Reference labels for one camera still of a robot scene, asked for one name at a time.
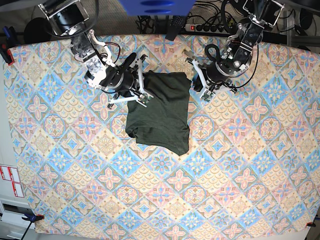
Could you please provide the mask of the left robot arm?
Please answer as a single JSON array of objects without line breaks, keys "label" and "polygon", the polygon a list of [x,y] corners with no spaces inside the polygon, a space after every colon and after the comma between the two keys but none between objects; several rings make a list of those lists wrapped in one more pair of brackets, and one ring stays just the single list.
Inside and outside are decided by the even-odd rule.
[{"label": "left robot arm", "polygon": [[[244,18],[230,28],[226,18],[226,5],[231,4]],[[184,50],[186,61],[197,72],[193,89],[199,97],[210,102],[218,91],[236,93],[232,79],[244,74],[250,67],[253,51],[258,50],[258,44],[263,39],[264,31],[270,31],[276,25],[285,5],[276,0],[224,0],[220,13],[224,29],[230,33],[223,49],[215,44],[204,48],[210,64],[201,65],[191,51]]]}]

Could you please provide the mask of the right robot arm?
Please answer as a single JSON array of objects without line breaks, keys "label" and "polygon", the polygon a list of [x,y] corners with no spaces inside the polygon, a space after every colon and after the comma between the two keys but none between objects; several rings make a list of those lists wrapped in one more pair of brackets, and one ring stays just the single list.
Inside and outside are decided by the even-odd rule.
[{"label": "right robot arm", "polygon": [[146,55],[131,53],[121,65],[112,59],[108,44],[99,41],[87,25],[89,14],[79,0],[46,0],[38,8],[45,16],[44,29],[53,37],[71,40],[71,51],[87,72],[85,80],[91,88],[112,94],[114,104],[135,101],[146,107],[153,98],[144,87],[143,62]]}]

